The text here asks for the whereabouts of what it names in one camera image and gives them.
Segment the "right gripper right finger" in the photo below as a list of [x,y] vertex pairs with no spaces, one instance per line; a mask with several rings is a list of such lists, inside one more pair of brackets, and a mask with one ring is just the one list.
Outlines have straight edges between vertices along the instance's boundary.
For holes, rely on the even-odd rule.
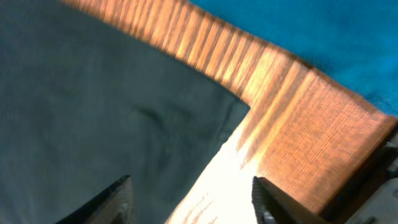
[[253,177],[251,198],[258,224],[328,223],[265,177]]

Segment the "black polo shirt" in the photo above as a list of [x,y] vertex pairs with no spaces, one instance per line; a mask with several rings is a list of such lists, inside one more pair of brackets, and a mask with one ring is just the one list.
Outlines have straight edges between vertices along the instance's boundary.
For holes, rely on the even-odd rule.
[[249,111],[188,65],[58,1],[1,2],[1,222],[56,223],[128,175],[163,223]]

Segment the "blue polo shirt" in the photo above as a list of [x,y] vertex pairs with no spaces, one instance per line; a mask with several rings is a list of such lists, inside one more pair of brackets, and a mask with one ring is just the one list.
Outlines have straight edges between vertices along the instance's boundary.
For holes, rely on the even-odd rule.
[[193,0],[397,114],[397,0]]

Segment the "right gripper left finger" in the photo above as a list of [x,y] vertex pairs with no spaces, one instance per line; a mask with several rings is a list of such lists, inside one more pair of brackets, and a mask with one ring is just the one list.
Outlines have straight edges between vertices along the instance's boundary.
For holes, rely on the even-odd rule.
[[132,180],[124,175],[57,224],[134,223]]

